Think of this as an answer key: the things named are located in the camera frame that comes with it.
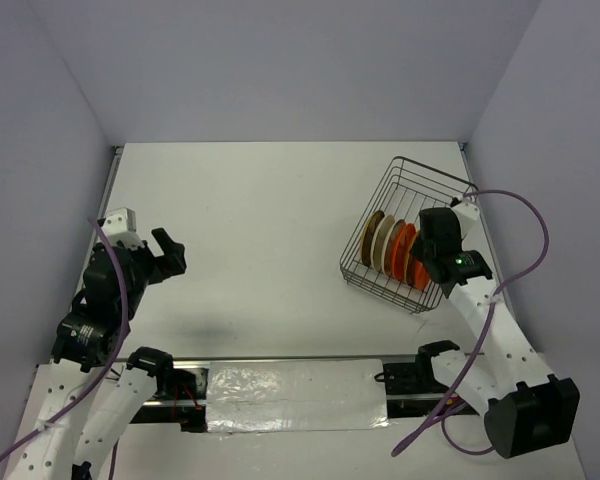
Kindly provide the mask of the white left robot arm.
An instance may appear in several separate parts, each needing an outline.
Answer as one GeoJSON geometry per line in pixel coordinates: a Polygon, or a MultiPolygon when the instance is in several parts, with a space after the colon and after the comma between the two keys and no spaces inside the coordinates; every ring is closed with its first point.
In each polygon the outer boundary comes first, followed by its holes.
{"type": "Polygon", "coordinates": [[[94,407],[148,286],[185,273],[185,247],[163,228],[151,234],[156,256],[131,227],[93,225],[97,243],[83,286],[56,329],[49,381],[32,431],[0,455],[19,459],[12,479],[95,479],[113,459],[119,438],[142,404],[175,389],[172,355],[150,347],[133,352],[114,390],[94,407]]]}

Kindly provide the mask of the yellow patterned plate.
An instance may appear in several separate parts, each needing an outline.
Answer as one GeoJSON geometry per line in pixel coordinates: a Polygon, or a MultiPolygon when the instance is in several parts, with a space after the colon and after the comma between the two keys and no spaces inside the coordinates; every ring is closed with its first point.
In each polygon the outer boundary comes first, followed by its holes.
{"type": "Polygon", "coordinates": [[[419,237],[419,232],[415,231],[415,233],[412,235],[410,242],[408,244],[408,247],[407,247],[405,265],[404,265],[404,280],[405,280],[405,283],[409,286],[413,286],[415,284],[414,263],[417,261],[417,259],[414,257],[414,254],[412,253],[412,249],[413,249],[413,246],[414,246],[416,240],[418,239],[418,237],[419,237]]]}

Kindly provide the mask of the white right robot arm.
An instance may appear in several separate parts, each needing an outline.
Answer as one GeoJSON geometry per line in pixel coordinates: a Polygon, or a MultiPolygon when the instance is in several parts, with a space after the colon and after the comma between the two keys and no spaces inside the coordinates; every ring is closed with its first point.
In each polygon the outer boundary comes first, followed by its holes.
{"type": "Polygon", "coordinates": [[[528,342],[484,257],[464,249],[479,215],[469,202],[420,211],[410,254],[462,315],[489,368],[447,345],[416,365],[415,380],[426,391],[445,385],[458,394],[481,416],[495,452],[513,458],[566,443],[580,392],[572,379],[558,378],[528,342]]]}

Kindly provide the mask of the orange plate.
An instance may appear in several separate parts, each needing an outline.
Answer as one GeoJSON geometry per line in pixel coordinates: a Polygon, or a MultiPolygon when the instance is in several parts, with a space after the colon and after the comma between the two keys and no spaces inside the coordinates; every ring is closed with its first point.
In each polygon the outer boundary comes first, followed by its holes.
{"type": "Polygon", "coordinates": [[[404,265],[407,247],[416,228],[413,223],[406,223],[396,239],[393,249],[392,277],[401,282],[404,280],[404,265]]]}
{"type": "Polygon", "coordinates": [[[430,282],[430,276],[429,276],[424,264],[416,257],[413,257],[412,277],[413,277],[413,286],[421,292],[423,292],[427,288],[427,286],[430,282]]]}

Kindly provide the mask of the cream plate with ink drawing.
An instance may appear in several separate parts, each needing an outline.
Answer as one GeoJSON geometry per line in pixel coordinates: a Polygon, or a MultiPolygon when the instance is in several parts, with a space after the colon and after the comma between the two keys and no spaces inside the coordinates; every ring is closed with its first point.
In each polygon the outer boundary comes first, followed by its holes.
{"type": "Polygon", "coordinates": [[[387,238],[385,239],[383,246],[383,272],[386,276],[392,276],[392,264],[393,264],[393,249],[397,237],[399,236],[406,223],[404,220],[397,220],[391,227],[387,238]]]}

